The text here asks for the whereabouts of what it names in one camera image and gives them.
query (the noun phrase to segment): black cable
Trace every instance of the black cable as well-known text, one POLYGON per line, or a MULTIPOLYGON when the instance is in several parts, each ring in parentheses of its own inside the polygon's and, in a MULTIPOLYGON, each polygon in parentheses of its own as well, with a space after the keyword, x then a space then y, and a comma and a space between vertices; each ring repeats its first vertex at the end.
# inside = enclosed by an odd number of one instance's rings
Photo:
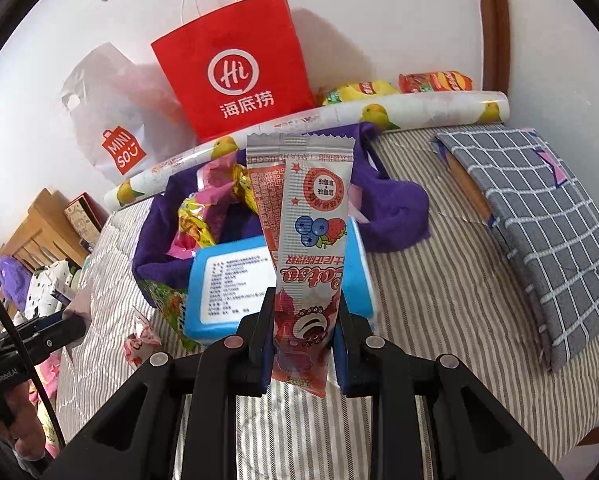
POLYGON ((22 341, 22 338, 20 337, 19 332, 17 331, 17 328, 13 324, 13 321, 8 316, 8 313, 6 312, 6 309, 4 308, 4 305, 2 305, 1 301, 0 301, 0 321, 2 322, 2 325, 4 325, 4 328, 6 329, 6 332, 8 333, 8 335, 13 340, 13 344, 15 345, 17 352, 22 357, 22 361, 24 362, 26 371, 27 371, 29 377, 31 378, 31 380, 33 381, 33 385, 35 386, 35 389, 37 390, 37 395, 42 400, 42 404, 46 408, 46 412, 49 414, 49 418, 51 419, 51 424, 53 425, 53 429, 55 430, 55 433, 57 434, 57 437, 58 437, 58 443, 60 446, 60 450, 62 450, 66 446, 66 441, 64 440, 64 434, 62 433, 62 429, 60 428, 60 423, 58 421, 55 410, 53 409, 53 406, 51 405, 49 396, 46 394, 46 390, 44 389, 42 381, 40 380, 40 377, 37 374, 37 370, 35 370, 35 366, 33 365, 33 362, 31 361, 31 357, 28 354, 28 351, 26 350, 26 346, 25 346, 24 342, 22 341))

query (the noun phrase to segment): candy wrapper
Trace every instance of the candy wrapper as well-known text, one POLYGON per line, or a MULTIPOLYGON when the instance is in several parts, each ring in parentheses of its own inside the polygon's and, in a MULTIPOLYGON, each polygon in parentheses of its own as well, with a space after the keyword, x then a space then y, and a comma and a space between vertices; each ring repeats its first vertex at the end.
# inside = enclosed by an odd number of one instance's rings
POLYGON ((473 81, 470 77, 454 70, 424 74, 400 74, 399 89, 404 94, 472 90, 473 81))
POLYGON ((135 309, 134 332, 124 340, 124 358, 136 370, 160 349, 160 338, 151 329, 148 319, 135 309))
POLYGON ((232 186, 212 187, 189 195, 177 210, 177 233, 166 253, 186 260, 214 246, 226 218, 232 186))
POLYGON ((354 144, 347 137, 273 134, 249 137, 246 146, 265 236, 267 228, 275 235, 280 218, 273 378, 320 397, 339 306, 354 144))
POLYGON ((166 254, 185 260, 220 239, 228 205, 242 202, 257 213, 248 170, 237 163, 237 153, 211 160, 197 171, 198 191, 180 205, 178 230, 166 254))

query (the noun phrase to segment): white plastic bag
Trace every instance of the white plastic bag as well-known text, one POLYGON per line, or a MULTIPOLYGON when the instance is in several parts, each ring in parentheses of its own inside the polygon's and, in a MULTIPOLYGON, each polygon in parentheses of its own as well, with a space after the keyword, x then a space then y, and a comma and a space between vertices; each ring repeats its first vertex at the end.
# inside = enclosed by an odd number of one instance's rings
POLYGON ((195 134, 159 67, 137 66, 111 43, 73 69, 62 104, 80 150, 113 184, 195 146, 195 134))

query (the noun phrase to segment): wooden bed frame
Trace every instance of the wooden bed frame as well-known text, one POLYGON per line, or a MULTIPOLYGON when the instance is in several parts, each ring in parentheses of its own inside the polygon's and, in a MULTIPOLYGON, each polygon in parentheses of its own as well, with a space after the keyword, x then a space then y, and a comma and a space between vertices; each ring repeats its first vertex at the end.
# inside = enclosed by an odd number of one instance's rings
POLYGON ((65 202, 59 193, 43 189, 26 219, 0 248, 0 256, 14 256, 31 272, 66 258, 83 266, 88 251, 64 216, 65 202))

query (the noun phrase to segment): product label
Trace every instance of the product label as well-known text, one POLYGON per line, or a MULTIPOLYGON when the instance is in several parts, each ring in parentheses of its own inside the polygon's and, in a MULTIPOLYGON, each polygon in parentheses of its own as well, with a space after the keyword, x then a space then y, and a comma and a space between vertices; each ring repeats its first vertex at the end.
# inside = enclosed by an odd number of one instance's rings
POLYGON ((277 267, 282 220, 282 189, 284 188, 285 161, 266 168, 248 171, 259 212, 260 224, 266 245, 271 251, 273 265, 277 267))
POLYGON ((266 289, 275 282, 275 267, 265 246, 211 256, 204 270, 201 322, 239 321, 259 312, 266 289))

